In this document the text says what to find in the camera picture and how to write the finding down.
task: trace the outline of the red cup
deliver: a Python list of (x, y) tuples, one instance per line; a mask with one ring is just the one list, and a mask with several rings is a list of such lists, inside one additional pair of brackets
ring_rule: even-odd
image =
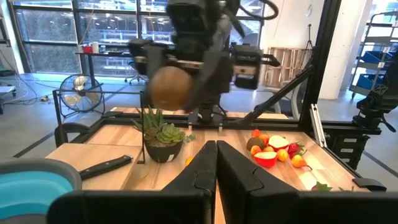
[(86, 54), (93, 53), (93, 47), (92, 46), (83, 46), (83, 52)]

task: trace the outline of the floor fan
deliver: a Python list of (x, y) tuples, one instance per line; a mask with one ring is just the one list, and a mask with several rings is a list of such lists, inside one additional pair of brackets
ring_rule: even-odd
[[(105, 105), (101, 86), (102, 83), (98, 83), (97, 80), (87, 75), (71, 75), (66, 78), (60, 86), (59, 100), (73, 112), (63, 114), (62, 107), (60, 107), (62, 116), (66, 118), (75, 113), (86, 113), (89, 111), (103, 114)], [(101, 102), (103, 103), (103, 111), (95, 110)]]

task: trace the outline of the wire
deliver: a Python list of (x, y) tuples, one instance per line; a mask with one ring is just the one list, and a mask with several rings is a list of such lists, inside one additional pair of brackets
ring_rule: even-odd
[(248, 11), (247, 9), (245, 9), (243, 6), (239, 6), (239, 8), (240, 8), (242, 11), (244, 11), (244, 13), (246, 13), (247, 15), (249, 15), (249, 16), (251, 16), (251, 17), (253, 17), (253, 18), (256, 18), (256, 19), (258, 19), (258, 20), (260, 20), (260, 21), (275, 19), (275, 18), (279, 15), (279, 9), (278, 9), (278, 7), (277, 7), (272, 1), (270, 1), (270, 0), (260, 0), (260, 2), (264, 3), (264, 5), (268, 5), (268, 6), (274, 11), (274, 14), (271, 15), (271, 16), (266, 16), (266, 17), (264, 17), (264, 16), (257, 16), (257, 15), (255, 15), (255, 14), (249, 12), (249, 11)]

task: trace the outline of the kiwi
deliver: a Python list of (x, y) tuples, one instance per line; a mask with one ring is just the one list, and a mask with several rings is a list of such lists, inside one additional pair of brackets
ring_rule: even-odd
[(262, 139), (256, 138), (256, 137), (253, 137), (248, 140), (248, 143), (246, 144), (246, 149), (248, 151), (250, 151), (253, 146), (259, 146), (260, 149), (264, 149), (266, 147), (266, 145), (264, 144), (264, 141), (262, 141)]

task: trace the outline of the wooden crate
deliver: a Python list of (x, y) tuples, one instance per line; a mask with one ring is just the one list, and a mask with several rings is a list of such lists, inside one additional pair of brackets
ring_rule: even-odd
[(302, 71), (304, 61), (308, 60), (310, 52), (305, 49), (288, 49), (271, 47), (269, 54), (275, 56), (280, 62), (279, 67), (267, 66), (265, 68), (264, 86), (282, 87), (286, 81), (291, 81), (296, 74)]

